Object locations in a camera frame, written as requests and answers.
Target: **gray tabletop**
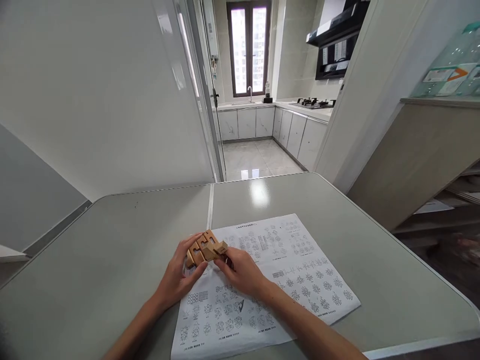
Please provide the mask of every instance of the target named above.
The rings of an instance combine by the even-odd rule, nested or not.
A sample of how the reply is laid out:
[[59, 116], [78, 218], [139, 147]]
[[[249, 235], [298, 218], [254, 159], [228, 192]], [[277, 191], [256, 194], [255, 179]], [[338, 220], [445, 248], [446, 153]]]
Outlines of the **gray tabletop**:
[[[0, 290], [6, 359], [97, 359], [153, 293], [180, 239], [295, 213], [361, 301], [333, 325], [370, 358], [480, 337], [478, 310], [314, 173], [112, 195]], [[178, 306], [141, 359], [170, 356]], [[301, 359], [295, 341], [243, 359]]]

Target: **wooden interlocking block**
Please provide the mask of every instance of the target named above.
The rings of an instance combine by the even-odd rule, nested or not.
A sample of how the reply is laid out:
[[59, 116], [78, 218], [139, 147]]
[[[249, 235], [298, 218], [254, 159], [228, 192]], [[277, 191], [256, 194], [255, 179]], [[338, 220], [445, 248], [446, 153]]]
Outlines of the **wooden interlocking block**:
[[217, 252], [217, 254], [220, 255], [224, 254], [228, 250], [228, 248], [229, 246], [225, 241], [222, 241], [221, 243], [215, 245], [215, 251]]
[[203, 261], [225, 259], [222, 256], [228, 249], [225, 241], [219, 242], [212, 230], [205, 231], [202, 236], [190, 246], [186, 254], [186, 268], [191, 269], [194, 265], [199, 266]]
[[219, 256], [215, 252], [214, 245], [211, 242], [207, 242], [206, 245], [201, 248], [201, 252], [203, 253], [203, 257], [207, 261], [219, 259]]
[[185, 266], [187, 269], [191, 269], [194, 267], [194, 265], [195, 265], [194, 258], [192, 257], [192, 253], [190, 252], [190, 249], [188, 249], [186, 252]]
[[193, 262], [196, 266], [199, 266], [201, 263], [205, 261], [204, 255], [202, 254], [202, 250], [198, 244], [198, 241], [194, 242], [192, 246], [190, 246], [190, 254], [193, 259]]

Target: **window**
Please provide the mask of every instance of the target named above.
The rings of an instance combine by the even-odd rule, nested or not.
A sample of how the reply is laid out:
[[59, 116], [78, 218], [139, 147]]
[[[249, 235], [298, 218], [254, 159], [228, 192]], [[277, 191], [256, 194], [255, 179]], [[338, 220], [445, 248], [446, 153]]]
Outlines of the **window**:
[[227, 2], [233, 97], [265, 94], [270, 38], [270, 0]]

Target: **range hood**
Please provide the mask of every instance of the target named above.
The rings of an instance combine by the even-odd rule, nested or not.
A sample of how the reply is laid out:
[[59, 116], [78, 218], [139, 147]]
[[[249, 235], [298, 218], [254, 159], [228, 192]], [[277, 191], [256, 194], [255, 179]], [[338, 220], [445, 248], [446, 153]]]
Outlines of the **range hood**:
[[360, 32], [370, 1], [357, 1], [340, 15], [320, 25], [306, 36], [306, 43], [323, 48]]

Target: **puzzle diagram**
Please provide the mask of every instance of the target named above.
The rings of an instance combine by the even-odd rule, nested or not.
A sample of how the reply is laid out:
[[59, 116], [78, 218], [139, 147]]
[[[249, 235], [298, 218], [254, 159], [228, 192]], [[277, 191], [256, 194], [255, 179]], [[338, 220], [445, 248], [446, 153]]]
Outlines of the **puzzle diagram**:
[[[213, 233], [230, 248], [248, 252], [269, 280], [327, 324], [360, 306], [295, 214]], [[209, 265], [180, 302], [170, 357], [219, 359], [245, 352], [245, 344], [255, 350], [290, 340], [265, 304], [238, 292], [216, 266]]]

